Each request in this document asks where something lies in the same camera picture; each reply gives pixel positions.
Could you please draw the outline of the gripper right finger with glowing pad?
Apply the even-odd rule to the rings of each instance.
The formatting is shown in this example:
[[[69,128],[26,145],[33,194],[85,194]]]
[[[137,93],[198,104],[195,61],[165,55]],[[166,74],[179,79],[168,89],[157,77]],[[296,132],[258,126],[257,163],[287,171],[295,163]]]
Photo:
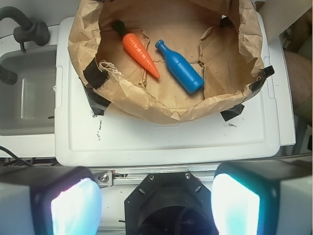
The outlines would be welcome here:
[[[211,190],[222,235],[311,235],[313,164],[304,160],[228,161]]]

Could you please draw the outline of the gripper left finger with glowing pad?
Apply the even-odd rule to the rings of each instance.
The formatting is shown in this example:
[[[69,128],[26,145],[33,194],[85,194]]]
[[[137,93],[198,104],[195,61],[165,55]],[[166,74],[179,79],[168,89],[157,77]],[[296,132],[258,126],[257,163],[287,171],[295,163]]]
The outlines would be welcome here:
[[[2,235],[95,235],[102,194],[83,166],[0,169]]]

